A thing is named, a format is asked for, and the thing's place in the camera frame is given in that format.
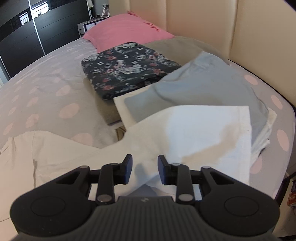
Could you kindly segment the light blue folded garment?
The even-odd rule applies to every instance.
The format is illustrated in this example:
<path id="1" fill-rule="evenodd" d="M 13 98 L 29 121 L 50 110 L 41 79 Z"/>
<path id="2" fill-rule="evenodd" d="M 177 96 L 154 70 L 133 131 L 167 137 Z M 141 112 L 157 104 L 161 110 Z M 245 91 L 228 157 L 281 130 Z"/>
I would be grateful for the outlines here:
<path id="1" fill-rule="evenodd" d="M 197 58 L 166 75 L 151 87 L 156 90 L 193 90 L 197 93 L 251 88 L 238 71 L 207 52 L 202 52 Z"/>

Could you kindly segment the pink pillow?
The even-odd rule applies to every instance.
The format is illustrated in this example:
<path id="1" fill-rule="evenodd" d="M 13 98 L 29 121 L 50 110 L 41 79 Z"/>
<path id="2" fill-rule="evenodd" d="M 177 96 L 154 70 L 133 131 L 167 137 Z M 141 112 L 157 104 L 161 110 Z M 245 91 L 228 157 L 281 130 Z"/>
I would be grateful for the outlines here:
<path id="1" fill-rule="evenodd" d="M 174 37 L 138 16 L 120 14 L 97 23 L 84 34 L 83 39 L 90 41 L 100 53 L 128 42 L 146 44 Z"/>

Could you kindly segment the cream white t-shirt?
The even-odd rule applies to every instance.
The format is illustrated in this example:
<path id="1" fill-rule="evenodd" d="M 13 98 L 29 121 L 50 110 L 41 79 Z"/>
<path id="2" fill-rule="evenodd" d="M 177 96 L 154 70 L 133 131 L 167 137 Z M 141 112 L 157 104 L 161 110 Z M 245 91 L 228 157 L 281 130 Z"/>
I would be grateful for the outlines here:
<path id="1" fill-rule="evenodd" d="M 1 149 L 1 240 L 16 230 L 10 207 L 22 194 L 79 166 L 100 169 L 133 157 L 127 185 L 115 195 L 175 196 L 175 187 L 161 184 L 157 158 L 193 170 L 210 166 L 243 183 L 249 182 L 251 124 L 247 106 L 174 106 L 127 129 L 123 139 L 103 149 L 86 146 L 51 132 L 31 131 L 9 138 Z"/>

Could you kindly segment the beige padded headboard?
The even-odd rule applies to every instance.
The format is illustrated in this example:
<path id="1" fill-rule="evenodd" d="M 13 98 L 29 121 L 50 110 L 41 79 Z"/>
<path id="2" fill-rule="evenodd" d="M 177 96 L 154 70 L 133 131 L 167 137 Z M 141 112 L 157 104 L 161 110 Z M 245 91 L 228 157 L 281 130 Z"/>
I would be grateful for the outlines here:
<path id="1" fill-rule="evenodd" d="M 295 103 L 295 1 L 110 1 L 162 29 L 203 41 Z"/>

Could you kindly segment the beige olive folded garment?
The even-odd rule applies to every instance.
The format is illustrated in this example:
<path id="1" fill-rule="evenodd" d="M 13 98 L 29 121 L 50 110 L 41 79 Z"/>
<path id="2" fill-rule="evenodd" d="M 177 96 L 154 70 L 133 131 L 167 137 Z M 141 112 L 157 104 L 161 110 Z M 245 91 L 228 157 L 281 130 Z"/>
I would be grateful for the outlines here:
<path id="1" fill-rule="evenodd" d="M 144 46 L 159 52 L 181 66 L 195 59 L 202 51 L 213 54 L 221 58 L 226 64 L 229 64 L 227 56 L 223 55 L 211 45 L 183 36 L 176 36 L 167 40 L 153 41 L 144 44 Z M 98 111 L 107 125 L 114 124 L 121 120 L 114 101 L 103 100 L 101 97 L 97 97 L 96 101 Z"/>

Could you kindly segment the dark floral folded garment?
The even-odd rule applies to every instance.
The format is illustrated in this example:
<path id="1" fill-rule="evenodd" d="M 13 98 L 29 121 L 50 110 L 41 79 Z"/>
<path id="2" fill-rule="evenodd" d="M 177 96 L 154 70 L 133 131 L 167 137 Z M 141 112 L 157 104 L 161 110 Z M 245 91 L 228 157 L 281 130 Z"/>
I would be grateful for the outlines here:
<path id="1" fill-rule="evenodd" d="M 180 64 L 135 42 L 127 42 L 81 61 L 82 69 L 96 93 L 104 100 L 160 81 Z"/>

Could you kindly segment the white bedside cabinet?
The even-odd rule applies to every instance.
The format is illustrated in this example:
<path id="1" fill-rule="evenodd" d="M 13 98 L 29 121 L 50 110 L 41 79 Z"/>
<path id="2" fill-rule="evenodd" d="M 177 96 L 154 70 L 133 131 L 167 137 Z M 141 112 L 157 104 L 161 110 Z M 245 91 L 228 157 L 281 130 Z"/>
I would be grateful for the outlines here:
<path id="1" fill-rule="evenodd" d="M 89 29 L 94 27 L 99 22 L 106 20 L 107 18 L 108 17 L 101 17 L 94 20 L 88 20 L 88 21 L 79 23 L 77 25 L 79 36 L 82 38 Z"/>

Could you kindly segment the white folded shirt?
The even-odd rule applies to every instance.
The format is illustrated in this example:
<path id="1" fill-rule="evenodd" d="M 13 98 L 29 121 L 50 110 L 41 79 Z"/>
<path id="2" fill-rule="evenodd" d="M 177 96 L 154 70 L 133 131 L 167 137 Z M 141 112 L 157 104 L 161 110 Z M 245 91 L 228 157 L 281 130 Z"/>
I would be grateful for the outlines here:
<path id="1" fill-rule="evenodd" d="M 214 90 L 197 93 L 193 90 L 156 90 L 145 87 L 115 98 L 115 106 L 127 128 L 163 109 L 178 105 L 248 106 L 252 127 L 251 160 L 269 144 L 277 114 L 256 96 L 251 88 Z"/>

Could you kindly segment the black wardrobe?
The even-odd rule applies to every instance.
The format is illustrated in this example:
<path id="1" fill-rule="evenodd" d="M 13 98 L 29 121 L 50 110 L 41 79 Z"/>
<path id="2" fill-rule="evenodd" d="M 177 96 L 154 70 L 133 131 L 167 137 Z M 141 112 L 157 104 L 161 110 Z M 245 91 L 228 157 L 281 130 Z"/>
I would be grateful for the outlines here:
<path id="1" fill-rule="evenodd" d="M 1 1 L 1 63 L 9 77 L 77 40 L 87 1 Z"/>

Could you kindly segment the grey pink-dotted bed sheet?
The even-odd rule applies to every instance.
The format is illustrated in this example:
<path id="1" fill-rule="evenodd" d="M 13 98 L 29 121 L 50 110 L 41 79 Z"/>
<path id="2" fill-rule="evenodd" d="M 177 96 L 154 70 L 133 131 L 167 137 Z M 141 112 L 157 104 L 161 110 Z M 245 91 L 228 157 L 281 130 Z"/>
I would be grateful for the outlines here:
<path id="1" fill-rule="evenodd" d="M 118 126 L 134 124 L 124 97 L 105 103 L 93 90 L 81 61 L 96 52 L 75 40 L 40 58 L 1 88 L 1 145 L 27 131 L 49 131 L 76 142 L 103 148 L 113 144 Z M 295 172 L 295 112 L 260 78 L 234 62 L 258 98 L 277 114 L 270 144 L 251 168 L 252 185 L 275 194 L 283 178 Z"/>

